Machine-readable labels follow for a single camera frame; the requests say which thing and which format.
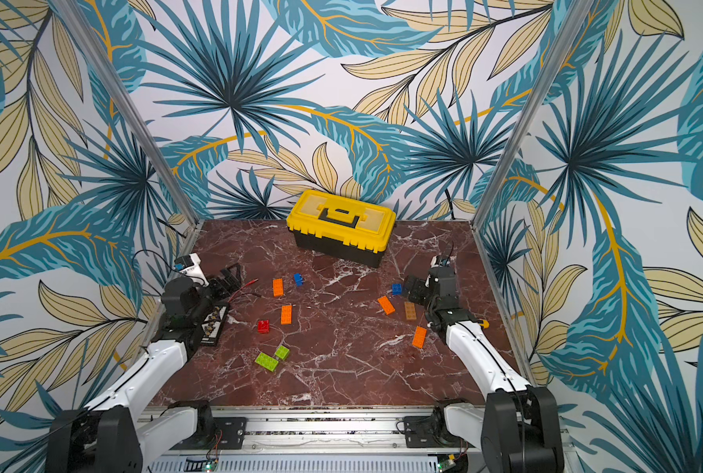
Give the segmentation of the aluminium front rail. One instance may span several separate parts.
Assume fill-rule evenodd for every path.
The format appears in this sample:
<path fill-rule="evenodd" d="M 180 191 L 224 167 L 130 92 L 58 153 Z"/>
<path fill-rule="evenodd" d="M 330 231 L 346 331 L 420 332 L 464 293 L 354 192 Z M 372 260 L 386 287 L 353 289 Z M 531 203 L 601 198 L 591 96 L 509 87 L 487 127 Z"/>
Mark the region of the aluminium front rail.
<path fill-rule="evenodd" d="M 407 416 L 431 406 L 216 407 L 217 417 L 245 417 L 238 451 L 167 451 L 150 472 L 485 472 L 478 447 L 408 449 Z"/>

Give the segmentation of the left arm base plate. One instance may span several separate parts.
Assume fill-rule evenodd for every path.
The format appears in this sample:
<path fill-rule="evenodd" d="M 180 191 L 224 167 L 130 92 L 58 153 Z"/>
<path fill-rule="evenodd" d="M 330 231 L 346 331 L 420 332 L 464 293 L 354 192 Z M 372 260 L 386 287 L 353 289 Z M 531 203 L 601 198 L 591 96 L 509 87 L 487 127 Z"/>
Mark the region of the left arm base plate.
<path fill-rule="evenodd" d="M 172 449 L 174 451 L 184 451 L 184 449 L 238 451 L 243 445 L 246 424 L 245 417 L 217 417 L 199 420 L 195 433 L 177 443 Z"/>

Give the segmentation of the orange 2x4 brick near right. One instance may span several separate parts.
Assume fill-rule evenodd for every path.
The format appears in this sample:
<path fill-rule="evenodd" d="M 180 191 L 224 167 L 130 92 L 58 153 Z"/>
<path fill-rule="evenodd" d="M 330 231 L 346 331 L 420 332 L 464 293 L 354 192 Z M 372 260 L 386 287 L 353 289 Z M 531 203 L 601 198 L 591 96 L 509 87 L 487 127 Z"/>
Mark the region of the orange 2x4 brick near right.
<path fill-rule="evenodd" d="M 424 348 L 426 337 L 428 337 L 428 331 L 424 327 L 418 326 L 412 339 L 412 345 L 418 349 Z"/>

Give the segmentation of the orange 2x4 brick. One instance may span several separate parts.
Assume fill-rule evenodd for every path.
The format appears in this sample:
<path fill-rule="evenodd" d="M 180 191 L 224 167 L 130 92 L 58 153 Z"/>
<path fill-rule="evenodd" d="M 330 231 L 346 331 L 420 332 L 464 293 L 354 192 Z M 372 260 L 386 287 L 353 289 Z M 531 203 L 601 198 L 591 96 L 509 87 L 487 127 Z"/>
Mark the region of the orange 2x4 brick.
<path fill-rule="evenodd" d="M 396 309 L 387 297 L 380 297 L 377 301 L 381 306 L 381 309 L 384 311 L 385 315 L 392 315 L 393 313 L 395 313 Z"/>
<path fill-rule="evenodd" d="M 281 308 L 281 325 L 292 324 L 292 305 L 283 305 Z"/>
<path fill-rule="evenodd" d="M 282 279 L 274 279 L 272 287 L 275 298 L 282 297 L 285 294 L 284 281 Z"/>
<path fill-rule="evenodd" d="M 418 326 L 412 339 L 412 345 L 418 349 L 424 348 L 426 337 L 428 337 L 428 331 L 424 327 Z"/>

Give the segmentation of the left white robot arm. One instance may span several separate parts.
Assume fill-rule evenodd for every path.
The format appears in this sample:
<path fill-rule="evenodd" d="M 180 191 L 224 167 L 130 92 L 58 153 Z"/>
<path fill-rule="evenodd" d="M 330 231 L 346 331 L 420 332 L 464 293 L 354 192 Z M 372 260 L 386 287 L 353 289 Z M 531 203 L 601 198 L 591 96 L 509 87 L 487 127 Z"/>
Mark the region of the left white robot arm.
<path fill-rule="evenodd" d="M 196 354 L 205 322 L 229 309 L 244 287 L 235 263 L 206 277 L 197 254 L 176 259 L 178 277 L 162 293 L 158 331 L 135 364 L 78 410 L 56 416 L 46 438 L 48 472 L 148 472 L 171 449 L 215 453 L 223 441 L 239 447 L 245 421 L 217 421 L 207 400 L 178 401 L 148 422 L 139 420 L 160 389 Z"/>

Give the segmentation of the orange 2x4 brick near left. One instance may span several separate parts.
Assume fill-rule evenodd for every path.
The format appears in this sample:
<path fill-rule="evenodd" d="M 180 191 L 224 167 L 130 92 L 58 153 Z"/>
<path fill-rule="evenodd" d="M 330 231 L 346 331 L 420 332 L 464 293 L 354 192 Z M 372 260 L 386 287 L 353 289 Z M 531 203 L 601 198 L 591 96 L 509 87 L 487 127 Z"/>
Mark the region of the orange 2x4 brick near left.
<path fill-rule="evenodd" d="M 283 305 L 281 308 L 281 325 L 292 324 L 292 305 Z"/>

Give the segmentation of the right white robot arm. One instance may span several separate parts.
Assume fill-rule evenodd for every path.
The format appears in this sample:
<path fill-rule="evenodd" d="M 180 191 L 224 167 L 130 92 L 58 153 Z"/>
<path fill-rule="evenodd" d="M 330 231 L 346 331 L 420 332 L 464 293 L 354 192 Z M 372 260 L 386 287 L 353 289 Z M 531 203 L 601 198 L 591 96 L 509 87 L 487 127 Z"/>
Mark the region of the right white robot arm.
<path fill-rule="evenodd" d="M 556 398 L 520 376 L 491 345 L 483 321 L 462 307 L 456 275 L 432 267 L 426 279 L 406 278 L 403 295 L 424 308 L 428 327 L 463 363 L 485 406 L 442 408 L 448 434 L 478 447 L 489 472 L 562 472 L 564 447 Z"/>

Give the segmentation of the tan 2x4 brick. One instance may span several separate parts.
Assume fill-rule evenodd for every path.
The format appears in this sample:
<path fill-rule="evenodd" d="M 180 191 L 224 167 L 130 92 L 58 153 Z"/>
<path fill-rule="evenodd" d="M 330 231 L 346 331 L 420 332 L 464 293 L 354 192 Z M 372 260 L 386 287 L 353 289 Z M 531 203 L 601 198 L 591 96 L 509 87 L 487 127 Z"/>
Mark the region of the tan 2x4 brick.
<path fill-rule="evenodd" d="M 405 317 L 406 320 L 409 321 L 414 321 L 418 318 L 417 316 L 417 307 L 414 303 L 411 302 L 405 302 L 404 303 L 404 308 L 405 308 Z"/>

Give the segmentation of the red 2x2 brick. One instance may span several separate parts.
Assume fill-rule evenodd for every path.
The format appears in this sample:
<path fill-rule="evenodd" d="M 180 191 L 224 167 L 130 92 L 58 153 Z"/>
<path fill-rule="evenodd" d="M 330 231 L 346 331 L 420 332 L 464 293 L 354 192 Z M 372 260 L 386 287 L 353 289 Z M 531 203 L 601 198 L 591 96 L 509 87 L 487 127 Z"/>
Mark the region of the red 2x2 brick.
<path fill-rule="evenodd" d="M 270 321 L 259 320 L 258 321 L 258 332 L 260 334 L 268 334 L 271 331 Z"/>

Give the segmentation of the yellow black toolbox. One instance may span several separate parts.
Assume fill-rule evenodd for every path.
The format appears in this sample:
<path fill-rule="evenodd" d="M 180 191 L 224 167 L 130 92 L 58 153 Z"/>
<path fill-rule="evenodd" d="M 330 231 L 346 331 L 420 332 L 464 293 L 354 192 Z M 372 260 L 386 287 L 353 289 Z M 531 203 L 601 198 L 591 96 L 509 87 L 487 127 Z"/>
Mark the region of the yellow black toolbox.
<path fill-rule="evenodd" d="M 296 245 L 372 268 L 380 266 L 396 223 L 386 207 L 306 190 L 286 224 Z"/>

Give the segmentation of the green 2x2 brick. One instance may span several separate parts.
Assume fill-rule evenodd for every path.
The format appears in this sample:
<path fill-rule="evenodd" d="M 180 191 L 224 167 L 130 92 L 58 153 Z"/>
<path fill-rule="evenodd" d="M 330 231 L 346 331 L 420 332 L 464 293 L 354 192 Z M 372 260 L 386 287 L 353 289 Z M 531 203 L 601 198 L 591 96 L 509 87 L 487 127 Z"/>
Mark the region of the green 2x2 brick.
<path fill-rule="evenodd" d="M 289 349 L 289 348 L 286 348 L 286 346 L 284 346 L 284 345 L 280 345 L 280 346 L 277 348 L 277 350 L 276 350 L 275 356 L 276 356 L 279 360 L 285 361 L 286 358 L 288 358 L 288 355 L 289 355 L 289 354 L 290 354 L 290 349 Z"/>

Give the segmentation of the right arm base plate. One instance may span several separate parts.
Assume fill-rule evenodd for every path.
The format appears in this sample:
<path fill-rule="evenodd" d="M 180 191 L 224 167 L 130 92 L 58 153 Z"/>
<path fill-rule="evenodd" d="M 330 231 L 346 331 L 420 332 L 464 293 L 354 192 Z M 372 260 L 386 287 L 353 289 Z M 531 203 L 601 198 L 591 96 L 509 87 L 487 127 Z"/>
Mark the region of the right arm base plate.
<path fill-rule="evenodd" d="M 408 449 L 458 449 L 461 439 L 450 434 L 445 422 L 435 415 L 407 416 L 402 421 Z"/>

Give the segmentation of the orange 2x4 brick centre right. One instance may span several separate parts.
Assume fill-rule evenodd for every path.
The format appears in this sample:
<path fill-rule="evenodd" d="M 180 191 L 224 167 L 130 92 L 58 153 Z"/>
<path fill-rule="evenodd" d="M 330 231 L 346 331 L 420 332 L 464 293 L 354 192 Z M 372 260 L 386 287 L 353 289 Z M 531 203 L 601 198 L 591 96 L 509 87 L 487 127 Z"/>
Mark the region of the orange 2x4 brick centre right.
<path fill-rule="evenodd" d="M 393 313 L 395 313 L 396 309 L 387 297 L 380 297 L 377 301 L 381 306 L 381 309 L 384 311 L 385 315 L 392 315 Z"/>

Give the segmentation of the orange 2x4 brick far left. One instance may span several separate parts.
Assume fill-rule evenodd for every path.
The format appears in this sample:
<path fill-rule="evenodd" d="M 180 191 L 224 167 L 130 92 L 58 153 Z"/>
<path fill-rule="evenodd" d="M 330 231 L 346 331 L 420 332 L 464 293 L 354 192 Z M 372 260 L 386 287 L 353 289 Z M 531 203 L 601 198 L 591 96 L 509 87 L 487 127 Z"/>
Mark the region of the orange 2x4 brick far left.
<path fill-rule="evenodd" d="M 285 294 L 284 281 L 282 279 L 274 279 L 272 287 L 275 298 L 282 297 Z"/>

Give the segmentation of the green 2x4 brick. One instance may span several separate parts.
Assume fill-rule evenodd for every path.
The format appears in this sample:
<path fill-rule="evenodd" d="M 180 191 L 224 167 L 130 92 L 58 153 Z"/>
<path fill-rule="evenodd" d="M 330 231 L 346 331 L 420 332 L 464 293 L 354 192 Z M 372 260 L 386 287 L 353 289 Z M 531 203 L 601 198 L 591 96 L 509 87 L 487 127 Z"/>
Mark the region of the green 2x4 brick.
<path fill-rule="evenodd" d="M 274 372 L 278 368 L 279 361 L 265 353 L 260 353 L 255 359 L 255 364 L 268 372 Z"/>

